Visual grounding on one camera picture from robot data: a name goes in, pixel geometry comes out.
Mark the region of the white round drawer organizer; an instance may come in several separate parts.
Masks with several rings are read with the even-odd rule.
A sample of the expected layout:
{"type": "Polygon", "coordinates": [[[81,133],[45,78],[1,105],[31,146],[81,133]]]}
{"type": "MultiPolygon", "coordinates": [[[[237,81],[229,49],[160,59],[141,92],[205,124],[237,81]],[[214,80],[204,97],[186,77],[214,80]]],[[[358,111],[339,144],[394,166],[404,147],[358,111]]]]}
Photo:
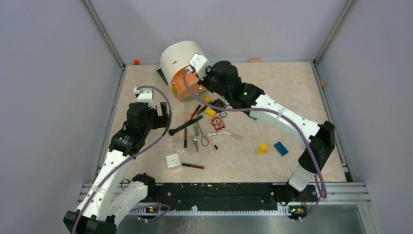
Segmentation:
{"type": "Polygon", "coordinates": [[[191,96],[184,85],[183,73],[194,54],[204,53],[197,43],[185,40],[169,46],[160,57],[161,70],[172,94],[180,101],[191,96]]]}

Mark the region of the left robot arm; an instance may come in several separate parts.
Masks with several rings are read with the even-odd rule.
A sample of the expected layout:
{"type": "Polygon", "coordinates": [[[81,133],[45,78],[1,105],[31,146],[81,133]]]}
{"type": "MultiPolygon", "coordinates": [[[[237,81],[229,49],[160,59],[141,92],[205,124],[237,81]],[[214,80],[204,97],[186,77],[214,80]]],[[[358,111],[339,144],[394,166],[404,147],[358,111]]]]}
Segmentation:
{"type": "Polygon", "coordinates": [[[129,105],[127,120],[112,137],[106,158],[85,198],[63,219],[72,234],[114,234],[119,224],[141,200],[151,201],[156,188],[144,181],[132,181],[120,195],[115,192],[133,161],[154,147],[167,133],[172,107],[158,88],[134,88],[136,102],[129,105]]]}

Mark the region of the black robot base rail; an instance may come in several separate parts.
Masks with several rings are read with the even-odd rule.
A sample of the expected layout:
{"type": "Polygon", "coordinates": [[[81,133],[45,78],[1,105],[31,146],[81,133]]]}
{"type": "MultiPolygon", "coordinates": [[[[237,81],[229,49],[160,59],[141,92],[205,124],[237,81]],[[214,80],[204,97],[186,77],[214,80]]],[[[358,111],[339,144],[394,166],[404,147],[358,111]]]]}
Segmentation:
{"type": "Polygon", "coordinates": [[[302,192],[284,183],[163,183],[152,185],[142,203],[161,203],[171,211],[275,211],[282,205],[315,202],[317,192],[308,185],[302,192]]]}

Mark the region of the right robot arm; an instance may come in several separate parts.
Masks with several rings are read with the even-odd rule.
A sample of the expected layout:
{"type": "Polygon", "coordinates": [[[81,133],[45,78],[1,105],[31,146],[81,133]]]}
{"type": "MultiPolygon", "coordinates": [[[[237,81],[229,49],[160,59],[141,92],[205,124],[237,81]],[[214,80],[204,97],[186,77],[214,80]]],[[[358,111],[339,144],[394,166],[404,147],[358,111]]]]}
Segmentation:
{"type": "Polygon", "coordinates": [[[320,182],[321,189],[326,188],[321,171],[336,143],[335,126],[331,122],[317,123],[283,107],[263,89],[242,82],[237,68],[229,61],[215,64],[209,61],[196,62],[192,66],[197,73],[198,84],[228,102],[230,108],[225,108],[224,111],[243,112],[262,120],[302,144],[304,152],[285,188],[290,200],[300,200],[312,179],[320,182]]]}

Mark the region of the black wire loop tool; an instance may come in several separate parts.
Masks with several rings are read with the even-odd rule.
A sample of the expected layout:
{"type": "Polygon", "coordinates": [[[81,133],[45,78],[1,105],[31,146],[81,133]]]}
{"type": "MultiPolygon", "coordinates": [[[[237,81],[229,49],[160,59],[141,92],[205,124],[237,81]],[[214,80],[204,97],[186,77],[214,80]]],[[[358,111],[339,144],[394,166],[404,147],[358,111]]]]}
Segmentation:
{"type": "Polygon", "coordinates": [[[198,125],[198,129],[199,129],[199,131],[200,131],[200,134],[201,134],[201,145],[204,146],[204,147],[206,147],[206,146],[209,145],[209,139],[208,139],[207,136],[204,134],[204,132],[203,132],[200,124],[198,123],[197,125],[198,125]]]}

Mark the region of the thin pink makeup pencil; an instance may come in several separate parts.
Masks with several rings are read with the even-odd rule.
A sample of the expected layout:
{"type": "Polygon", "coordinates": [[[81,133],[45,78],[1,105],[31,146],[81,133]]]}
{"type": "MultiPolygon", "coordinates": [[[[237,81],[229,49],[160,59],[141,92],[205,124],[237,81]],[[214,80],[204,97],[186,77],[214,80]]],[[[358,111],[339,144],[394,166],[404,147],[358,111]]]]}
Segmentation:
{"type": "Polygon", "coordinates": [[[204,135],[204,137],[207,139],[208,143],[215,149],[218,150],[218,146],[212,142],[212,140],[209,138],[208,135],[204,135]]]}

